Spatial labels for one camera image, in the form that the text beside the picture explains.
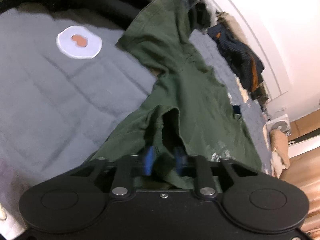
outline gray fabric surface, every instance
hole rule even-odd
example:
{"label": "gray fabric surface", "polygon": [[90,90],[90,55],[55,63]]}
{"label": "gray fabric surface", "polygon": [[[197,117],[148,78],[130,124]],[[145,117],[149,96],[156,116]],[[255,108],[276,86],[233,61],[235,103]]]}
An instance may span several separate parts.
{"label": "gray fabric surface", "polygon": [[[93,59],[71,59],[57,35],[83,25],[102,38]],[[137,109],[156,78],[115,46],[123,31],[88,10],[49,13],[24,4],[0,15],[0,203],[18,218],[28,187],[79,166],[116,125]],[[235,77],[207,35],[191,41],[228,87],[265,167],[270,171],[259,105],[243,103]]]}

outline black circular joint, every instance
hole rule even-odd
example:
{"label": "black circular joint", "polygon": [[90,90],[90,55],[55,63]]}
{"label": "black circular joint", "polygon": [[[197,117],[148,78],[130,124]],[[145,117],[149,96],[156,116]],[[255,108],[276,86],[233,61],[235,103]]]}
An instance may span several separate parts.
{"label": "black circular joint", "polygon": [[258,233],[281,233],[300,226],[309,202],[297,187],[267,175],[242,177],[222,200],[229,217]]}
{"label": "black circular joint", "polygon": [[105,195],[82,177],[57,177],[27,190],[20,213],[31,227],[69,233],[91,225],[105,207]]}
{"label": "black circular joint", "polygon": [[249,199],[253,205],[265,210],[279,209],[287,202],[282,192],[271,188],[258,189],[250,194]]}

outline screw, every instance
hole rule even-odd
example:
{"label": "screw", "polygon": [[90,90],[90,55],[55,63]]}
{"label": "screw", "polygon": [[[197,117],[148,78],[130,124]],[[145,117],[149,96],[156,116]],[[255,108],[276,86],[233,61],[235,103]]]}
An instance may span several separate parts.
{"label": "screw", "polygon": [[115,187],[112,190],[112,193],[117,196],[123,196],[128,193],[128,190],[125,187]]}
{"label": "screw", "polygon": [[203,187],[200,189],[200,193],[205,196],[212,196],[216,191],[212,187]]}
{"label": "screw", "polygon": [[161,194],[160,194],[160,197],[161,197],[161,198],[167,198],[167,197],[169,197],[169,195],[168,195],[167,193],[161,193]]}

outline white circular sticker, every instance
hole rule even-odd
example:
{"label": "white circular sticker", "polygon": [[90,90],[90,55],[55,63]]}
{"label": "white circular sticker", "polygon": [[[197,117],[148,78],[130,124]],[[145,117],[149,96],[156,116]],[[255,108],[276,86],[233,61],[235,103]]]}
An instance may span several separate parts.
{"label": "white circular sticker", "polygon": [[57,36],[59,50],[71,58],[94,58],[101,50],[102,39],[83,26],[70,26]]}

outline white fan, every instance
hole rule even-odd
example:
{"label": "white fan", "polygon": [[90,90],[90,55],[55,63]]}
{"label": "white fan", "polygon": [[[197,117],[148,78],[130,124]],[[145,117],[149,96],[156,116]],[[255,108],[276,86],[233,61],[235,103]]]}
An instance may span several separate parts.
{"label": "white fan", "polygon": [[291,126],[287,114],[284,114],[278,118],[268,121],[267,128],[269,132],[272,130],[280,130],[286,136],[291,135]]}

